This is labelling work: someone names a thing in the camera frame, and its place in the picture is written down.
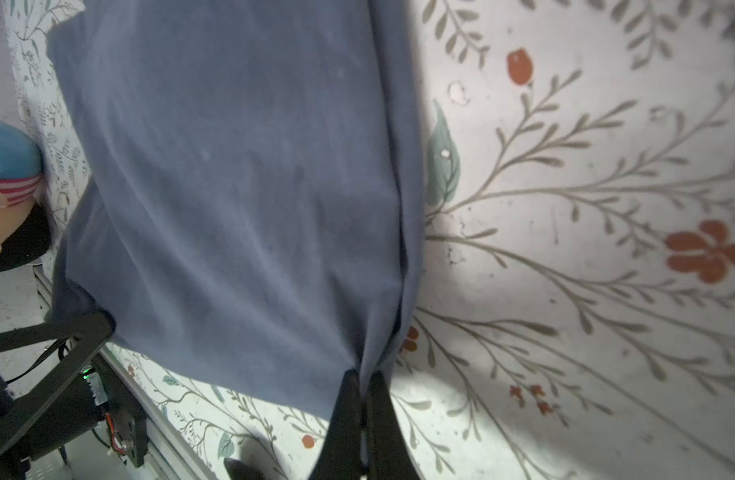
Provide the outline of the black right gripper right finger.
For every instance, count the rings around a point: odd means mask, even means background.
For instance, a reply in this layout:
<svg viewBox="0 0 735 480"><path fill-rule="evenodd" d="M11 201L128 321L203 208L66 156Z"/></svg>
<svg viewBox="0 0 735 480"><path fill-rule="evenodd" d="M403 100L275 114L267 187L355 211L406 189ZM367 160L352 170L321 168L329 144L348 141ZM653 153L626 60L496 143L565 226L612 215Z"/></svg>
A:
<svg viewBox="0 0 735 480"><path fill-rule="evenodd" d="M389 386L383 374L369 380L364 404L367 449L367 478L375 480L419 480L401 433Z"/></svg>

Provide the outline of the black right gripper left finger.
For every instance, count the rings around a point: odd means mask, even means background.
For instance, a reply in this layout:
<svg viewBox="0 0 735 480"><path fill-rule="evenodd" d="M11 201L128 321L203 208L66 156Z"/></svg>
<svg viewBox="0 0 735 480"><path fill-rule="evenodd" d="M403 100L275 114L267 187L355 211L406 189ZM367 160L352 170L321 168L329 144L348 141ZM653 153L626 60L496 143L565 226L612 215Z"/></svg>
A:
<svg viewBox="0 0 735 480"><path fill-rule="evenodd" d="M361 478L362 412L358 374L347 371L339 387L319 458L309 476L311 480Z"/></svg>

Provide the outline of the grey tank top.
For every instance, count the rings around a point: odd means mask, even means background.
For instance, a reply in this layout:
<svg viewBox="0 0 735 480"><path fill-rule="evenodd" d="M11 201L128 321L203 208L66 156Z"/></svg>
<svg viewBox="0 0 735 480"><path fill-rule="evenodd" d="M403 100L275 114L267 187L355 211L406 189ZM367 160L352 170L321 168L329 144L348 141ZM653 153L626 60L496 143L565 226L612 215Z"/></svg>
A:
<svg viewBox="0 0 735 480"><path fill-rule="evenodd" d="M47 37L91 178L50 319L328 417L391 369L423 267L401 1L89 1Z"/></svg>

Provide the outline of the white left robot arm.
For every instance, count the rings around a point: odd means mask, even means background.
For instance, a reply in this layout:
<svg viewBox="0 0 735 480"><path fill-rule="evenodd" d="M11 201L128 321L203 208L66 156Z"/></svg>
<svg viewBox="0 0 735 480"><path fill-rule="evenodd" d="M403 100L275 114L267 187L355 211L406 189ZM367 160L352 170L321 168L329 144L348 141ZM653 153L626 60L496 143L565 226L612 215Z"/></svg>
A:
<svg viewBox="0 0 735 480"><path fill-rule="evenodd" d="M141 468L148 452L141 404L100 357L114 331L103 312L0 333L0 354L46 343L37 359L62 346L67 354L31 390L12 397L0 376L0 479L23 479L33 461L63 448L97 424L106 426L111 452Z"/></svg>

